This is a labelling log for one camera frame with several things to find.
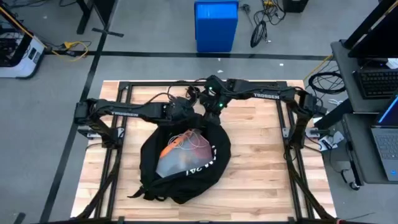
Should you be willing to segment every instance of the laptop keyboard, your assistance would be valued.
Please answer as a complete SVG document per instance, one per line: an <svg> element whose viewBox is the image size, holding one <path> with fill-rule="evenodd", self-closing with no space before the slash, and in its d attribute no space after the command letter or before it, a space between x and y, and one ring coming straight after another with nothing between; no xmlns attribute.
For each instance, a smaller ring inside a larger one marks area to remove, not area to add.
<svg viewBox="0 0 398 224"><path fill-rule="evenodd" d="M376 142L383 159L398 159L398 136L376 136Z"/></svg>

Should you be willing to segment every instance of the wooden board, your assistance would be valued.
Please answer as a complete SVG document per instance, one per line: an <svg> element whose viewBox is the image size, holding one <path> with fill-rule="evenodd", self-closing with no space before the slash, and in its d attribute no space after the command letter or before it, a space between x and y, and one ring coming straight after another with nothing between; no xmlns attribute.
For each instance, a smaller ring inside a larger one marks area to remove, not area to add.
<svg viewBox="0 0 398 224"><path fill-rule="evenodd" d="M301 80L288 81L288 84L303 87ZM105 81L99 98L116 100L118 85L119 82ZM166 86L134 87L132 103L144 103L155 94L166 90ZM185 88L176 86L170 92L175 96L183 96ZM167 101L167 97L160 96L154 101ZM283 109L288 123L285 105ZM203 113L204 109L197 104L195 111ZM103 117L103 121L109 126L111 120L111 116ZM126 220L147 221L286 221L287 217L294 217L275 101L233 100L221 114L221 125L228 133L232 144L232 156L225 173L211 189L183 205L178 205L171 199L158 202L146 201L142 197L127 198L141 185L139 151L142 143L156 128L154 124L141 119L129 118L113 219L125 216ZM90 141L89 144L96 142L99 140ZM306 145L317 148L317 145L310 141L306 141ZM326 210L335 215L321 154L303 149L302 155L310 190ZM78 215L96 193L104 156L105 150L99 145L87 150L72 217ZM302 195L300 202L303 215L306 215ZM103 211L106 210L106 203L104 204Z"/></svg>

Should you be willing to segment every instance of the white device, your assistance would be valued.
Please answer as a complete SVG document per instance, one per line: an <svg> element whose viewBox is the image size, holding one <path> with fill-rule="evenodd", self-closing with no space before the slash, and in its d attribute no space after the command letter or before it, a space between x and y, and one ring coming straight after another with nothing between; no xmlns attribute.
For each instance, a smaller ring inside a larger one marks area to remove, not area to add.
<svg viewBox="0 0 398 224"><path fill-rule="evenodd" d="M30 47L27 48L25 55L17 65L13 67L0 67L0 78L32 77L39 67L43 56L44 47L37 40L32 39Z"/></svg>

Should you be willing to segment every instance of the blue box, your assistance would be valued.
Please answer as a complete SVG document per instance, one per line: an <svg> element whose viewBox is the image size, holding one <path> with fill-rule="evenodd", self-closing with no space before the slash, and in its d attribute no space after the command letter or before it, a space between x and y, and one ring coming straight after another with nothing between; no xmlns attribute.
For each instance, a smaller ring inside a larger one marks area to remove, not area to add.
<svg viewBox="0 0 398 224"><path fill-rule="evenodd" d="M230 52L238 24L238 0L196 0L198 52Z"/></svg>

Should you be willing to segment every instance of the desk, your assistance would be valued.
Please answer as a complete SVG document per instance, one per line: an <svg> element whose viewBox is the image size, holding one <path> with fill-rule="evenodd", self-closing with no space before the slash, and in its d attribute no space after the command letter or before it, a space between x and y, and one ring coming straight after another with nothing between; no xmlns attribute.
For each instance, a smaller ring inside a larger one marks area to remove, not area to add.
<svg viewBox="0 0 398 224"><path fill-rule="evenodd" d="M289 85L303 87L302 81ZM103 83L100 98L115 100L119 82ZM175 86L170 93L185 95L184 86ZM167 91L166 86L135 86L132 103L144 103L155 94ZM166 96L156 101L167 101ZM195 111L203 113L200 105ZM110 125L111 116L103 117ZM283 157L284 147L275 101L250 99L233 100L221 114L221 124L231 140L231 160L220 181L202 195L183 205L171 199L164 202L130 199L141 186L139 151L155 125L137 118L127 119L121 170L119 173L113 219L125 216L127 220L213 220L213 221L286 221L294 217L294 206L289 176ZM317 145L306 142L309 146ZM78 215L96 193L101 178L105 149L92 146L87 149L76 192L72 216ZM333 216L336 215L320 153L302 150L310 190Z"/></svg>
<svg viewBox="0 0 398 224"><path fill-rule="evenodd" d="M341 121L346 113L378 113L386 107L389 101L388 99L364 100L352 75L359 69L357 59L348 57L349 50L344 48L341 42L331 43L331 49L344 81L348 99L326 115L324 119L315 123L319 129L328 129Z"/></svg>
<svg viewBox="0 0 398 224"><path fill-rule="evenodd" d="M363 181L368 184L398 184L398 181L388 181L377 154L370 130L375 119L374 114L345 114L341 121L347 141L352 145L350 153L353 155L359 181L361 185Z"/></svg>

